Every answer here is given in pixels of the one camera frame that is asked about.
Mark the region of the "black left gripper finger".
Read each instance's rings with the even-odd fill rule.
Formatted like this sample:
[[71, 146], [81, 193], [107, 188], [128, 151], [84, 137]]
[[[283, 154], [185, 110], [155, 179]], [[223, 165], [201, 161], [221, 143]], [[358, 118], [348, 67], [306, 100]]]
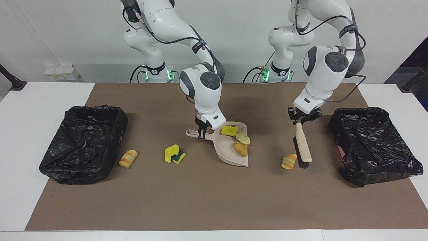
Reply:
[[308, 114], [303, 117], [303, 124], [306, 122], [312, 122], [322, 116], [322, 112], [315, 112], [313, 114]]
[[300, 110], [296, 107], [288, 108], [288, 114], [293, 125], [296, 125], [300, 121]]

